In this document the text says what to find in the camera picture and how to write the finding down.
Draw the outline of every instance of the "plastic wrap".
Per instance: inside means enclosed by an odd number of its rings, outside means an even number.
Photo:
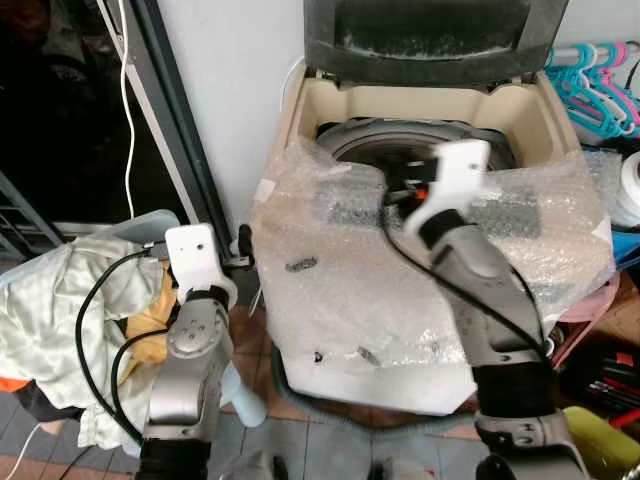
[[[613,272],[608,217],[584,157],[487,174],[470,220],[529,282],[546,319]],[[292,143],[256,193],[254,248],[269,331],[289,358],[357,372],[457,363],[464,356],[438,287],[384,242],[376,212],[381,173],[336,163],[312,143]],[[426,263],[428,252],[398,241]]]

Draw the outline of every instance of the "top-loading washing machine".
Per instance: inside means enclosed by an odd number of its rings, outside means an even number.
[[[292,78],[252,223],[268,330],[295,391],[429,414],[474,391],[448,303],[388,250],[367,210],[381,193],[363,187],[376,175],[367,159],[460,138],[489,141],[494,169],[579,158],[541,71],[566,4],[305,0],[306,64]],[[340,161],[316,168],[314,156],[369,165],[340,176]],[[591,201],[585,211],[598,212]],[[532,258],[541,239],[540,248],[555,241],[544,241],[541,215],[526,239]],[[610,262],[603,237],[571,252],[593,265],[587,276]],[[524,273],[535,282],[533,267]]]

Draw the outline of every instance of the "beige washing machine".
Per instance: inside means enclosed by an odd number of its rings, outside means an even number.
[[[402,265],[374,225],[303,225],[270,195],[279,172],[297,168],[293,144],[313,144],[327,125],[353,119],[453,121],[501,132],[517,167],[581,155],[541,71],[566,3],[305,1],[306,65],[292,78],[253,222],[268,329],[293,390],[438,415],[473,393],[459,351],[433,362],[407,360],[401,347],[391,352],[392,344],[423,348],[426,317],[439,335],[457,337],[437,288]],[[608,248],[603,242],[603,262]],[[362,305],[372,306],[364,316]]]

